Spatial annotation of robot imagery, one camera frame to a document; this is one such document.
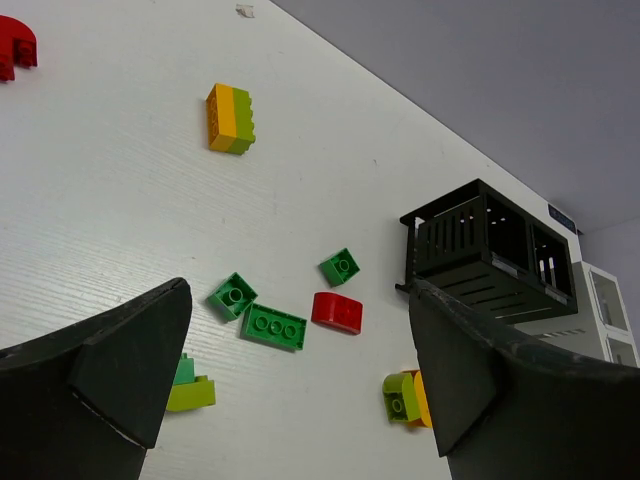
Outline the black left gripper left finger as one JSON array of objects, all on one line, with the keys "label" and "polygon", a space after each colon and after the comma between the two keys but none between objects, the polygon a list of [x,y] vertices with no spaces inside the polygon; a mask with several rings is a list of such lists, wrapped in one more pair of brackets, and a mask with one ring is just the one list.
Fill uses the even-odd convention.
[{"label": "black left gripper left finger", "polygon": [[1,352],[4,479],[136,479],[156,445],[192,313],[171,279]]}]

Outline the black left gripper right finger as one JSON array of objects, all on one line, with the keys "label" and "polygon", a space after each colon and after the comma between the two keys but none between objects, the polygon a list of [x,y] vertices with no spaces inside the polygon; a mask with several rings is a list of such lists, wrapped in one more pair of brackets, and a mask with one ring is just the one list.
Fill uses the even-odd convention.
[{"label": "black left gripper right finger", "polygon": [[438,453],[455,479],[635,479],[639,371],[474,312],[424,280],[409,317]]}]

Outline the orange rounded lego brick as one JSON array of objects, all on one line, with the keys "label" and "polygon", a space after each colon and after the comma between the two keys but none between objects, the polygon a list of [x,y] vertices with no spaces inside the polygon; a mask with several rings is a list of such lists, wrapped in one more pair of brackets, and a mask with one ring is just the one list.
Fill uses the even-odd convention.
[{"label": "orange rounded lego brick", "polygon": [[404,373],[409,373],[413,379],[413,385],[420,411],[420,417],[414,421],[409,422],[408,426],[411,428],[431,428],[432,420],[429,412],[421,371],[419,369],[404,370]]}]

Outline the lime rounded lego brick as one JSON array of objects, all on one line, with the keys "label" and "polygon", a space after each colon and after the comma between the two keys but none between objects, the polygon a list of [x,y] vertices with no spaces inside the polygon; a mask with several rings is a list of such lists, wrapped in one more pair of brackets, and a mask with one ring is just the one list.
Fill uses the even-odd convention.
[{"label": "lime rounded lego brick", "polygon": [[390,422],[410,423],[421,417],[414,380],[409,372],[386,376],[382,384],[382,394]]}]

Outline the lime curved lego base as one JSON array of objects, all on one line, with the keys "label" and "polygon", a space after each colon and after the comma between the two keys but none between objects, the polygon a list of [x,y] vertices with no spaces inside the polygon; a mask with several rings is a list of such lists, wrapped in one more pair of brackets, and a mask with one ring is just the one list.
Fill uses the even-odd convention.
[{"label": "lime curved lego base", "polygon": [[206,375],[196,376],[191,383],[173,385],[166,410],[178,413],[216,404],[215,383]]}]

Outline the orange long lego brick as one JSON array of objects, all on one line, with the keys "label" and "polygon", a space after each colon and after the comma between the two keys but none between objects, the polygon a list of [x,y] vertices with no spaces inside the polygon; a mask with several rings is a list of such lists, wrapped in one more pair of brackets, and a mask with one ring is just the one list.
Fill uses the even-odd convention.
[{"label": "orange long lego brick", "polygon": [[206,100],[209,149],[229,152],[237,138],[233,89],[216,83]]}]

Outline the lime long lego brick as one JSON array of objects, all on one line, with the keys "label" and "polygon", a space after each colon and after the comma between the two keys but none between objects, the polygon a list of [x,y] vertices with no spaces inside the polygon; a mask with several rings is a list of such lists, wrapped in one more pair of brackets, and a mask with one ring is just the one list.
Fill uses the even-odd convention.
[{"label": "lime long lego brick", "polygon": [[246,90],[233,88],[236,138],[227,152],[244,154],[255,142],[252,99]]}]

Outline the white two-slot container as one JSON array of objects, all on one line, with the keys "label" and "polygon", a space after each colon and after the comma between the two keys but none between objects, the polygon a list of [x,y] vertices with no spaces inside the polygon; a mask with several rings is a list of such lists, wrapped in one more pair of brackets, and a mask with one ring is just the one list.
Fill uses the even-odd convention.
[{"label": "white two-slot container", "polygon": [[611,363],[637,367],[639,355],[617,278],[591,264],[573,264],[578,312],[519,323],[549,344]]}]

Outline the black two-slot container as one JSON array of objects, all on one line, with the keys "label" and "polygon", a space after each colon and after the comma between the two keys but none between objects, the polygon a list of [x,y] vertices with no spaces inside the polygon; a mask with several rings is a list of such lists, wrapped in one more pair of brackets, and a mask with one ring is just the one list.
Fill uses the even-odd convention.
[{"label": "black two-slot container", "polygon": [[505,324],[577,313],[567,239],[473,180],[405,215],[407,293],[426,280]]}]

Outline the dark green long lego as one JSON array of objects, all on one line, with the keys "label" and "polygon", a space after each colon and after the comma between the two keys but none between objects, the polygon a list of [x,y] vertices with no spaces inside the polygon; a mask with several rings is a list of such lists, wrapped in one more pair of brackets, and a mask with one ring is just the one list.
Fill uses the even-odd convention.
[{"label": "dark green long lego", "polygon": [[274,348],[300,351],[304,348],[306,326],[304,318],[253,303],[245,314],[241,337]]}]

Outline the red rounded lego brick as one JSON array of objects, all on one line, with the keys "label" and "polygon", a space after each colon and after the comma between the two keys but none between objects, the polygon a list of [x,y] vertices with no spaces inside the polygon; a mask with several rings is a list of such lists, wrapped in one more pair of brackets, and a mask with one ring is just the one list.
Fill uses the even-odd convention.
[{"label": "red rounded lego brick", "polygon": [[333,292],[314,295],[311,321],[344,333],[359,335],[362,329],[363,304]]}]

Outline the blue table label right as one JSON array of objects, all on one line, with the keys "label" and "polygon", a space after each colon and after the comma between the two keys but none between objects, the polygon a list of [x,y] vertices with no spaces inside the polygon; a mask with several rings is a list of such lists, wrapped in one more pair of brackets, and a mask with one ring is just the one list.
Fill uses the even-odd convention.
[{"label": "blue table label right", "polygon": [[552,204],[548,204],[548,213],[552,219],[554,219],[556,222],[561,224],[563,227],[565,227],[567,230],[572,232],[574,235],[579,234],[579,230],[576,227],[576,223],[570,217],[565,215],[562,211],[557,209]]}]

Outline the dark green small square lego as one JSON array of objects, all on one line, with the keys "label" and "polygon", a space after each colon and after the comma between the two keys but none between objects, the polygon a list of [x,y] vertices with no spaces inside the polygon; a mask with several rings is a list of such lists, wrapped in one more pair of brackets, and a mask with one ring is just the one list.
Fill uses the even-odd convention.
[{"label": "dark green small square lego", "polygon": [[360,271],[358,264],[347,248],[343,248],[321,262],[319,269],[331,287],[345,284]]}]

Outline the red arch lego brick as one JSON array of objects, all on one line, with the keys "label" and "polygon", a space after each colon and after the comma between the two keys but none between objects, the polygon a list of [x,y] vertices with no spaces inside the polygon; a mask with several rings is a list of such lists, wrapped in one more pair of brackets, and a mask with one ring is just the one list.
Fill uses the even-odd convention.
[{"label": "red arch lego brick", "polygon": [[36,36],[26,24],[5,15],[0,16],[0,33],[0,80],[14,81],[16,67],[38,65]]}]

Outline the white paper scrap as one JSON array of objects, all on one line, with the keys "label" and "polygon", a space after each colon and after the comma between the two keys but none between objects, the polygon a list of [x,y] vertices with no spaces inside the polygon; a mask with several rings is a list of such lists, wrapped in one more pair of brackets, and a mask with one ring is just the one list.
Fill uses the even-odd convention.
[{"label": "white paper scrap", "polygon": [[235,8],[236,12],[243,18],[254,18],[254,7],[247,4],[237,4]]}]

